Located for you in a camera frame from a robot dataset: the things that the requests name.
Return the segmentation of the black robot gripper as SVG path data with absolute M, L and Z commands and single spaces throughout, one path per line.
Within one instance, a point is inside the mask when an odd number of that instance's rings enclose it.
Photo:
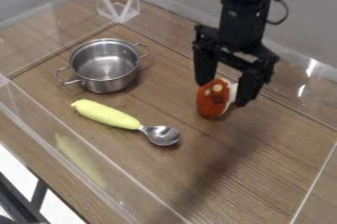
M 218 64 L 243 72 L 239 78 L 236 106 L 244 107 L 272 81 L 280 57 L 264 46 L 264 12 L 224 10 L 218 28 L 196 25 L 194 49 L 195 80 L 199 86 L 215 78 Z

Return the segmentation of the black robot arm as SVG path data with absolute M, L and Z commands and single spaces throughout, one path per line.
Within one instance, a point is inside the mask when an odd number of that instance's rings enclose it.
M 227 64 L 243 72 L 235 104 L 247 105 L 271 83 L 280 57 L 263 44 L 271 4 L 280 0 L 222 0 L 220 26 L 195 26 L 192 43 L 195 81 L 215 79 L 218 65 Z

